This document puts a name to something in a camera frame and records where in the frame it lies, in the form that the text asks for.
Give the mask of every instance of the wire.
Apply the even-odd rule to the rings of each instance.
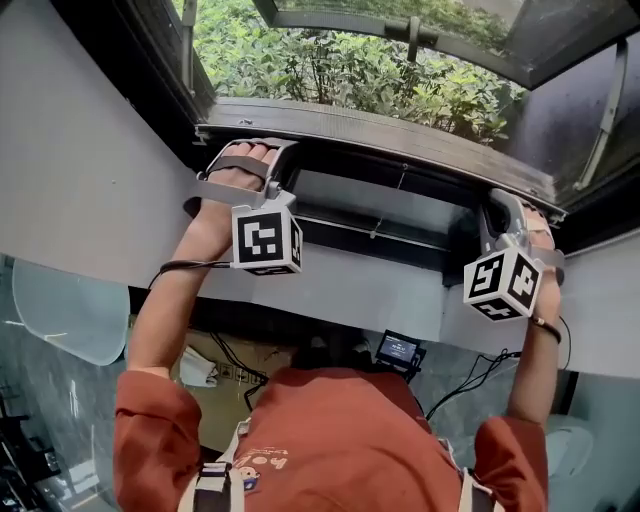
[[[567,328],[567,334],[569,335],[569,355],[567,356],[567,363],[564,365],[564,368],[562,368],[562,370],[566,370],[567,368],[569,368],[569,362],[571,361],[571,329],[569,329],[569,324],[565,321],[564,318],[560,317],[560,320],[562,320],[562,323],[564,324],[564,326]]]
[[[211,336],[211,339],[213,339],[213,341],[215,341],[218,344],[218,346],[220,347],[220,350],[222,350],[222,353],[225,355],[225,357],[231,364],[239,367],[240,369],[246,371],[250,375],[253,375],[259,380],[259,383],[256,386],[252,387],[251,389],[248,389],[244,393],[244,401],[247,404],[247,408],[249,409],[249,411],[253,411],[253,406],[251,405],[251,401],[249,399],[256,393],[256,391],[258,391],[258,389],[260,389],[267,382],[269,382],[269,378],[266,377],[265,375],[262,375],[260,372],[252,368],[249,368],[246,364],[240,361],[240,358],[236,355],[233,349],[227,344],[226,341],[222,339],[222,337],[219,334],[214,334],[210,332],[209,336]]]
[[[153,277],[147,288],[151,289],[153,283],[165,272],[171,270],[190,270],[194,268],[231,268],[229,261],[196,261],[196,260],[174,260],[165,263],[160,267],[158,273]]]
[[[451,400],[454,396],[460,395],[462,393],[466,393],[467,391],[473,391],[474,389],[477,389],[480,386],[482,386],[484,382],[487,380],[487,378],[489,377],[489,374],[492,371],[494,371],[496,368],[498,368],[498,366],[500,366],[503,361],[506,361],[507,359],[511,359],[511,358],[520,357],[521,355],[522,355],[522,352],[507,352],[506,348],[502,349],[502,352],[500,352],[500,355],[498,355],[495,359],[491,359],[490,357],[487,357],[484,354],[478,354],[478,357],[476,357],[476,361],[473,363],[473,366],[471,367],[471,371],[469,372],[469,375],[467,376],[465,381],[462,384],[460,384],[456,389],[454,389],[450,393],[447,393],[445,396],[443,396],[440,399],[440,401],[431,408],[431,410],[427,413],[427,416],[426,416],[427,421],[431,419],[431,417],[435,414],[435,412],[440,407],[442,407],[442,405],[444,405],[446,402]],[[481,373],[480,375],[472,379],[471,377],[473,376],[473,372],[476,369],[476,366],[478,365],[478,362],[480,361],[480,359],[489,361],[490,362],[489,368],[487,368],[487,370],[484,373]],[[478,384],[474,386],[471,385],[474,382],[477,382],[478,380],[480,380]]]

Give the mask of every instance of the window hinge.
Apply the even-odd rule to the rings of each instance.
[[[609,136],[611,135],[611,132],[613,132],[613,126],[618,113],[624,79],[627,74],[628,60],[629,47],[627,45],[627,41],[623,39],[618,42],[618,46],[616,47],[616,63],[613,68],[613,80],[611,81],[609,97],[607,98],[607,104],[604,108],[602,121],[600,121],[600,131],[598,132],[596,142],[591,149],[589,160],[587,160],[587,165],[585,165],[580,179],[573,184],[573,188],[576,190],[584,190],[591,184],[593,176],[598,169],[598,164],[602,160],[602,156],[604,155],[604,151],[607,147],[607,142],[609,141]]]

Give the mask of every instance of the green shrub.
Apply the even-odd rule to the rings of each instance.
[[[182,1],[174,3],[181,12]],[[476,12],[455,0],[430,5],[441,11],[448,27],[458,13]],[[497,31],[486,32],[488,41],[499,38]],[[200,0],[194,46],[220,96],[354,108],[484,144],[506,137],[502,110],[523,94],[483,68],[429,50],[420,50],[417,61],[409,63],[404,43],[335,31],[269,29],[251,0]]]

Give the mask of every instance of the metal bracket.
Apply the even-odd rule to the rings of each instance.
[[[626,39],[623,39],[618,42],[618,46],[616,47],[616,62],[613,68],[613,80],[611,82],[611,88],[609,89],[609,97],[607,98],[607,104],[604,109],[602,121],[600,121],[600,131],[598,132],[596,142],[591,149],[587,165],[585,165],[584,171],[582,171],[582,176],[580,176],[580,179],[573,184],[573,188],[576,190],[584,190],[591,184],[593,176],[598,169],[598,164],[600,164],[600,161],[602,160],[602,155],[604,155],[604,151],[607,147],[609,135],[613,132],[613,126],[618,113],[624,79],[627,74],[628,60],[629,46]]]
[[[196,24],[198,0],[184,0],[182,8],[182,83],[195,96],[193,89],[193,28]]]
[[[559,250],[549,250],[531,245],[529,239],[529,229],[524,207],[535,207],[523,199],[494,188],[489,193],[490,201],[500,207],[505,214],[508,226],[504,232],[496,231],[489,221],[486,208],[481,208],[479,215],[480,222],[480,244],[482,255],[492,252],[502,251],[509,247],[518,247],[534,261],[539,261],[541,268],[545,266],[556,267],[558,283],[564,281],[564,254]]]
[[[420,35],[420,18],[411,16],[409,18],[409,50],[407,51],[407,60],[415,62],[418,55],[418,37]]]

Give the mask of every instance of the finger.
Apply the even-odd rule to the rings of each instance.
[[[233,156],[246,156],[249,154],[249,151],[251,151],[251,144],[243,142],[233,149]]]
[[[265,164],[270,164],[271,162],[273,162],[273,159],[276,157],[276,153],[278,152],[277,149],[270,149],[267,154],[262,158],[262,161]]]
[[[255,158],[256,160],[262,160],[266,154],[267,148],[262,144],[256,144],[255,146],[253,146],[251,151],[249,151],[249,154],[247,156]]]

